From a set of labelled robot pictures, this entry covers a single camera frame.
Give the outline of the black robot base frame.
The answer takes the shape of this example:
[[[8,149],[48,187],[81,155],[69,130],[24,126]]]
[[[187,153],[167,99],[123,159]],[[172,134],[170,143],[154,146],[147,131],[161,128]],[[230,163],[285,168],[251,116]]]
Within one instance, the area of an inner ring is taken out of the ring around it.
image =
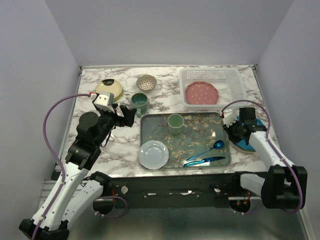
[[[229,208],[237,200],[257,198],[240,186],[240,173],[112,178],[111,189],[93,202],[93,209]]]

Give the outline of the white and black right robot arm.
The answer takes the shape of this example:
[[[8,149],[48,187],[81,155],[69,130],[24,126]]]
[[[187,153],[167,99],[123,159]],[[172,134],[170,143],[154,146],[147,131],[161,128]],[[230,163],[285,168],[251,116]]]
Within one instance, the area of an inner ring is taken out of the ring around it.
[[[242,107],[239,114],[230,109],[221,113],[223,129],[228,139],[236,144],[244,141],[263,161],[267,174],[242,173],[230,183],[230,191],[241,196],[250,191],[262,200],[268,209],[282,209],[296,213],[305,206],[307,170],[290,161],[269,137],[269,129],[258,124],[253,107]]]

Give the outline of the blue polka dot plate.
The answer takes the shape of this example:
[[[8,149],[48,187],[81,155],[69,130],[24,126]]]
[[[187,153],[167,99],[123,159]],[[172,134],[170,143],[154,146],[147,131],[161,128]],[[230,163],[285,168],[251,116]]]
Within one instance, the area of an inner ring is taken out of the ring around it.
[[[253,146],[249,144],[250,134],[257,131],[265,132],[267,128],[256,116],[230,115],[223,118],[223,130],[238,149],[255,152]]]

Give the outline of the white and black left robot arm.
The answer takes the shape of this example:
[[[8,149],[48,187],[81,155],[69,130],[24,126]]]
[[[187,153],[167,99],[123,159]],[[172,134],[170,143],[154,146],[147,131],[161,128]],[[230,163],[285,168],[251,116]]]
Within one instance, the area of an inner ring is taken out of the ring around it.
[[[111,178],[95,172],[85,187],[75,194],[77,187],[101,154],[101,144],[114,127],[131,127],[136,109],[121,105],[122,116],[116,112],[99,110],[86,112],[79,118],[77,136],[69,147],[61,174],[42,207],[30,219],[19,225],[31,240],[66,240],[72,223],[99,197],[110,194]]]

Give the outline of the pink polka dot plate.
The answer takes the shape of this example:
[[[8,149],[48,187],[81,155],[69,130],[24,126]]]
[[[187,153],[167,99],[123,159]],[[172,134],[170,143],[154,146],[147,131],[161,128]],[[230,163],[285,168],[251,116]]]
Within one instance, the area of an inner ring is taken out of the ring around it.
[[[190,105],[215,105],[219,100],[218,90],[205,81],[189,84],[185,91],[185,99]]]

